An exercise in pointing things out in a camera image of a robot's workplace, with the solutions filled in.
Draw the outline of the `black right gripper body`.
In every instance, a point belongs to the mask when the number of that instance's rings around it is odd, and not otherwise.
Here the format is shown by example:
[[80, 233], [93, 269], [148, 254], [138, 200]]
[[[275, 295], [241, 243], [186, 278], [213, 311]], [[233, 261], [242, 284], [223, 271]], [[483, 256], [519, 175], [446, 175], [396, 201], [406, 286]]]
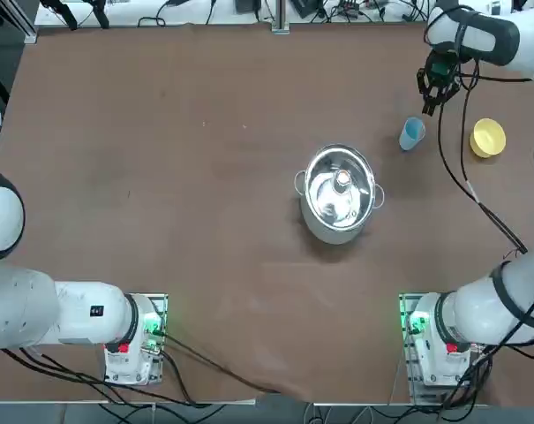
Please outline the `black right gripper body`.
[[459, 64], [459, 57], [454, 52], [432, 50], [426, 59], [426, 76], [433, 87], [449, 84]]

